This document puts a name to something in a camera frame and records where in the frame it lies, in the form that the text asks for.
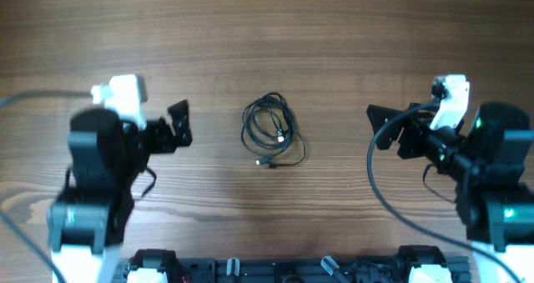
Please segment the black cable white plug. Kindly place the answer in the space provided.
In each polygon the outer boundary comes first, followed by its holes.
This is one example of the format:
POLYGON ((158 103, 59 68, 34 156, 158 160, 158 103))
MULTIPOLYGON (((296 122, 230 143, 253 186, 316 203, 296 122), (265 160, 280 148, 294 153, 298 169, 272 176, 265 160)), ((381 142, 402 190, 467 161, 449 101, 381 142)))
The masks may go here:
POLYGON ((290 146, 292 138, 296 132, 295 129, 295 116, 289 106, 286 99, 276 92, 267 93, 263 97, 254 101, 250 106, 250 119, 249 121, 256 127, 259 133, 262 135, 276 140, 275 144, 268 144, 261 141, 256 135, 249 133, 250 138, 262 149, 276 150, 274 154, 261 154, 262 158, 256 161, 256 164, 267 165, 273 158, 283 154, 290 146), (283 129, 282 121, 280 117, 273 112, 273 109, 279 109, 282 112, 287 129, 283 129), (267 133, 257 122, 257 113, 268 113, 276 128, 277 135, 267 133))

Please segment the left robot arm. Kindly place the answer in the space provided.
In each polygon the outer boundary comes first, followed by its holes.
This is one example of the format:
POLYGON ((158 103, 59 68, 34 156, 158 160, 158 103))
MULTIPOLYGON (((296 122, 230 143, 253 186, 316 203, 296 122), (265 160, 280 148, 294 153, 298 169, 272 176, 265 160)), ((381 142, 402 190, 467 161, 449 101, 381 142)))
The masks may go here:
POLYGON ((170 121, 152 119, 144 128, 104 107, 71 118, 73 161, 47 214, 56 282, 112 281, 135 205, 134 181, 149 171, 151 155, 172 154, 193 141, 188 101, 167 112, 170 121))

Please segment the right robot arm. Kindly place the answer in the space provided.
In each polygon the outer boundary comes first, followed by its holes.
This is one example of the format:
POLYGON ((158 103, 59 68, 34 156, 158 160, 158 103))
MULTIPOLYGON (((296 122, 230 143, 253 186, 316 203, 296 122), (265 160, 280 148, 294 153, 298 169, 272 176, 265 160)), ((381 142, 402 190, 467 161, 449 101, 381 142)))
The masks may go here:
POLYGON ((372 164, 367 172, 376 198, 398 220, 438 240, 469 250, 483 282, 533 280, 533 192, 521 183, 533 143, 529 116, 506 103, 482 104, 468 135, 460 133, 462 104, 414 104, 407 110, 370 105, 375 149, 400 147, 402 159, 425 157, 456 183, 453 200, 466 241, 426 229, 401 215, 379 191, 372 164))

